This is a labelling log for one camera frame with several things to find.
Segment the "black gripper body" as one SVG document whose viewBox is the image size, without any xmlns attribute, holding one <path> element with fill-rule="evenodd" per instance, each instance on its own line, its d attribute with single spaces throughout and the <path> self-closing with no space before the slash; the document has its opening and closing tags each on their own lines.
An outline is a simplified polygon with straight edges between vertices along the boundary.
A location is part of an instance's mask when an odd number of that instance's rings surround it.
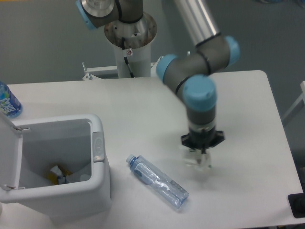
<svg viewBox="0 0 305 229">
<path fill-rule="evenodd" d="M 190 129 L 188 134 L 181 136 L 182 145 L 191 149 L 212 148 L 224 140 L 224 132 L 216 130 L 215 127 L 209 131 L 201 130 L 199 132 Z"/>
</svg>

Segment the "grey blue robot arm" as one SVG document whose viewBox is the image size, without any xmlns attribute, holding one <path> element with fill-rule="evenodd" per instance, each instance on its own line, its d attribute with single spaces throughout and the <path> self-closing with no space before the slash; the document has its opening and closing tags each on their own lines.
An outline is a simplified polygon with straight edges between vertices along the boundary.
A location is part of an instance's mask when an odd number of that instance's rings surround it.
<svg viewBox="0 0 305 229">
<path fill-rule="evenodd" d="M 189 132 L 181 137 L 182 145 L 203 155 L 224 141 L 223 131 L 216 129 L 217 94 L 210 75 L 235 63 L 240 48 L 233 37 L 220 33 L 204 0 L 176 0 L 174 5 L 195 52 L 184 58 L 163 56 L 156 73 L 186 107 Z M 151 75 L 150 45 L 157 25 L 141 0 L 78 0 L 76 6 L 89 29 L 104 28 L 120 78 Z"/>
</svg>

